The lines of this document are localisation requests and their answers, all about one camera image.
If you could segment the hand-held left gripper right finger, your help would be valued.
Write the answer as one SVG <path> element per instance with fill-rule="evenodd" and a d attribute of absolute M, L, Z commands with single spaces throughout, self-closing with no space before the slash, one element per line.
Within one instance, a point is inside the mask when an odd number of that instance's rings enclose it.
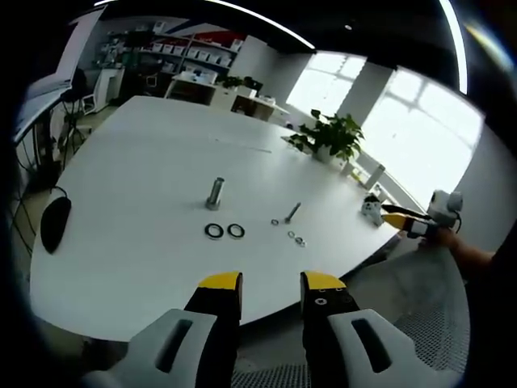
<path fill-rule="evenodd" d="M 414 341 L 371 309 L 361 310 L 339 278 L 303 271 L 302 342 L 315 387 L 455 387 L 458 373 L 435 370 Z"/>

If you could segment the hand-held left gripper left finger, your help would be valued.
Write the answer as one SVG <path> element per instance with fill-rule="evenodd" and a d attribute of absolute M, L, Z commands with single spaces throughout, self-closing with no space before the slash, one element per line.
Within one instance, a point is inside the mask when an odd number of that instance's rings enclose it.
<path fill-rule="evenodd" d="M 110 369 L 89 372 L 84 387 L 229 387 L 239 347 L 242 274 L 202 280 L 186 306 L 167 311 L 128 343 Z"/>

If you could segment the person's right hand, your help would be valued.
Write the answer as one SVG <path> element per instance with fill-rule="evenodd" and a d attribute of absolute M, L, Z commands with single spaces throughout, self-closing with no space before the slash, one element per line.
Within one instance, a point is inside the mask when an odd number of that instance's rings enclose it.
<path fill-rule="evenodd" d="M 438 228 L 432 234 L 423 237 L 418 244 L 419 248 L 445 247 L 450 251 L 460 245 L 460 239 L 453 230 Z"/>

